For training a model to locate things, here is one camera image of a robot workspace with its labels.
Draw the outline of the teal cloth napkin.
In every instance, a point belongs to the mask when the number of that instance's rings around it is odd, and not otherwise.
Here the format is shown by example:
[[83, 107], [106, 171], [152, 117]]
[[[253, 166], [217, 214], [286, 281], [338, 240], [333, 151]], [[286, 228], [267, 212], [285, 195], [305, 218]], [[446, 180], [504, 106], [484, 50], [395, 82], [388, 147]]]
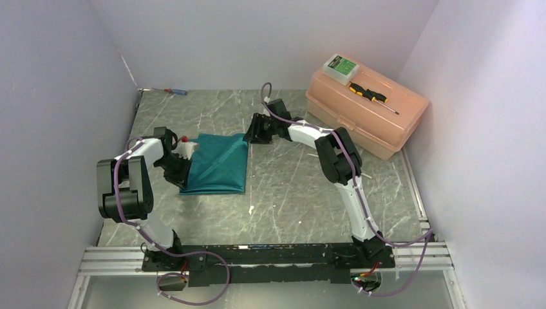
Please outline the teal cloth napkin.
[[201, 133], [192, 154], [186, 189], [179, 195], [241, 194], [245, 192], [249, 144], [243, 133], [229, 136]]

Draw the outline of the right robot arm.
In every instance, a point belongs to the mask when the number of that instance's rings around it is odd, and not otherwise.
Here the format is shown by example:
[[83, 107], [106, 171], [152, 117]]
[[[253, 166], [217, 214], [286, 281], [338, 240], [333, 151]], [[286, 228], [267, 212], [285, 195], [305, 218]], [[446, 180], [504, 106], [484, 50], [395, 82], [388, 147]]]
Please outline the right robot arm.
[[273, 136], [315, 149], [325, 178], [339, 191], [352, 228], [355, 260], [370, 267], [385, 248], [379, 226], [372, 217], [362, 186], [362, 160], [347, 130], [327, 129], [291, 117], [281, 99], [262, 102], [265, 114], [253, 114], [243, 139], [251, 144], [269, 144]]

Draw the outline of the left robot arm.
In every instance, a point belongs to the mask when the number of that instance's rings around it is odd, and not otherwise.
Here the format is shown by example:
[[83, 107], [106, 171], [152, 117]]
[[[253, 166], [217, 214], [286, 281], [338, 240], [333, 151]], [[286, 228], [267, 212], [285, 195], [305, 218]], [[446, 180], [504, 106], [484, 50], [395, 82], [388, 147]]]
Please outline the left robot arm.
[[149, 172], [161, 168], [166, 182], [185, 190], [198, 147], [167, 127], [156, 127], [152, 135], [131, 138], [122, 154], [97, 163], [100, 215], [131, 227], [144, 240], [145, 257], [168, 270], [184, 264], [185, 252], [176, 232], [154, 212]]

